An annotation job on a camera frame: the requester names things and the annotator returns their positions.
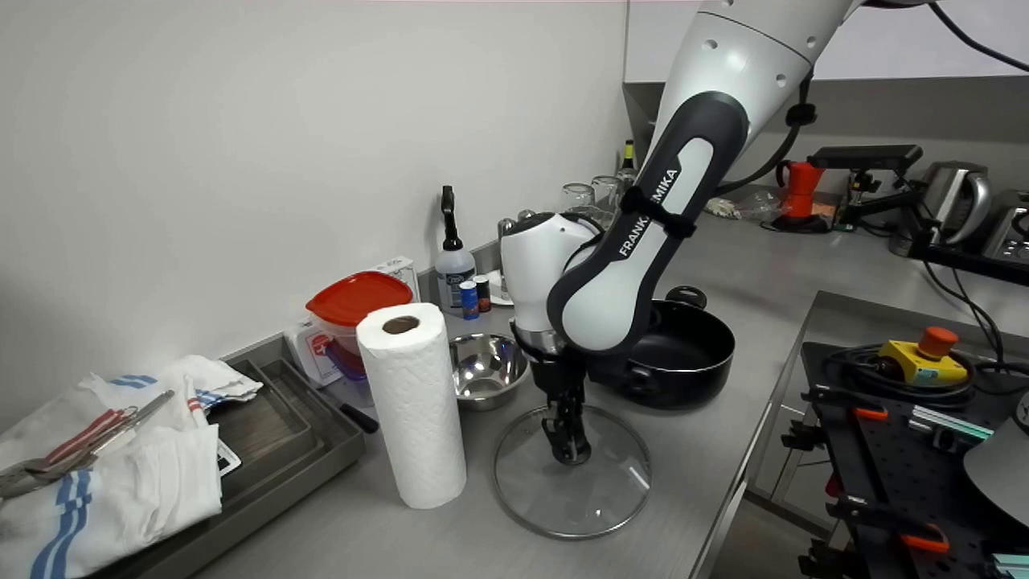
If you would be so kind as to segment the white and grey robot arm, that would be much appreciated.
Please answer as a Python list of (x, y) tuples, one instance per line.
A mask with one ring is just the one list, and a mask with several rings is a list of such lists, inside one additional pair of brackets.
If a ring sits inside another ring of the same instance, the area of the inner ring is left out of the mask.
[(541, 427), (561, 462), (593, 453), (581, 356), (639, 342), (656, 279), (750, 138), (815, 74), (866, 0), (704, 0), (673, 59), (656, 136), (609, 231), (564, 211), (518, 219), (503, 239), (516, 335), (541, 345)]

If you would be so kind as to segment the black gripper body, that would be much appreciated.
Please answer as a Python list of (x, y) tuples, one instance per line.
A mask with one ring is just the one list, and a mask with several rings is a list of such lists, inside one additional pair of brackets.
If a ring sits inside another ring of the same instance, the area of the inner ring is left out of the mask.
[(552, 330), (511, 329), (518, 347), (531, 360), (536, 388), (548, 396), (545, 427), (570, 432), (581, 414), (581, 356)]

